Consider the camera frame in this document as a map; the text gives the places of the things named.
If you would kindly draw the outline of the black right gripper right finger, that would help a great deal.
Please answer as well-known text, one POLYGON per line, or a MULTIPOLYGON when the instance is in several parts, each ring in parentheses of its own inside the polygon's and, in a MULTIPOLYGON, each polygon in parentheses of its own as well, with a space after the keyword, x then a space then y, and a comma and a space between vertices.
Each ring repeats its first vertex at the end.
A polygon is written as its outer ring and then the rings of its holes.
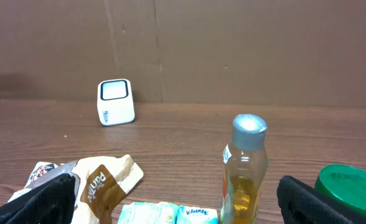
POLYGON ((276 193, 284 224, 366 224, 365 215, 289 175, 276 193))

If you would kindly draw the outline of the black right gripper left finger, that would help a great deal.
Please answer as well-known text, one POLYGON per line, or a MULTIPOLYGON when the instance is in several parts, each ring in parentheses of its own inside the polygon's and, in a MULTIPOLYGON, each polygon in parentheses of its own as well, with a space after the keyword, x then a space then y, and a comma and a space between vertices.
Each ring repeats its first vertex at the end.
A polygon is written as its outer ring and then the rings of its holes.
POLYGON ((0 207, 0 224, 69 224, 75 200, 75 177, 60 174, 0 207))

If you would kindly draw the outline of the brown snack packet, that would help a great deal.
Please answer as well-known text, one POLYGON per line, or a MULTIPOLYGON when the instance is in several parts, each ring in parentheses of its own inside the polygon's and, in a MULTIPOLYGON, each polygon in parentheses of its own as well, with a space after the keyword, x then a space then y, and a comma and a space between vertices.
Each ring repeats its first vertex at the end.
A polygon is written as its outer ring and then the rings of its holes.
POLYGON ((75 178, 75 204, 71 223, 111 223, 114 208, 143 178, 130 155, 86 157, 49 169, 35 168, 26 186, 14 192, 13 201, 54 177, 66 173, 75 178))

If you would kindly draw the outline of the green lid white jar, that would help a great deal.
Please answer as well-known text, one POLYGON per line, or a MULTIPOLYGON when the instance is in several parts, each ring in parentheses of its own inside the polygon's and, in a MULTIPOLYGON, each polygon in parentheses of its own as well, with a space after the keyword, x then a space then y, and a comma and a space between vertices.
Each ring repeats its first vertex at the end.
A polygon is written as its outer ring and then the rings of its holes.
POLYGON ((366 216, 366 171, 331 164, 319 171, 314 188, 366 216))

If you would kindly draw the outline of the clear yellow liquid bottle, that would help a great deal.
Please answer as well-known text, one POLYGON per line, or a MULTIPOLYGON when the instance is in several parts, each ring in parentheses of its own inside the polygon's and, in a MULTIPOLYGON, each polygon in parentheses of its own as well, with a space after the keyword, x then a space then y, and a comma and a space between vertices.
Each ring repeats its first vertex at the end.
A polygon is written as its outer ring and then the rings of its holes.
POLYGON ((254 114, 233 120, 232 138, 223 150, 221 223, 253 223, 268 168, 266 122, 254 114))

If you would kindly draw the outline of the teal Kleenex tissue pack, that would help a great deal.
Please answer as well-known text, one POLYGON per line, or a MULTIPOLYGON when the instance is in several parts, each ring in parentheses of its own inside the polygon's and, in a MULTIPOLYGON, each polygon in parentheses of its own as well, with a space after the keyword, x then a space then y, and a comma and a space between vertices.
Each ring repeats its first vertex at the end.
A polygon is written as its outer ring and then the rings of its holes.
POLYGON ((217 211, 211 208, 180 205, 176 224, 218 224, 217 211))

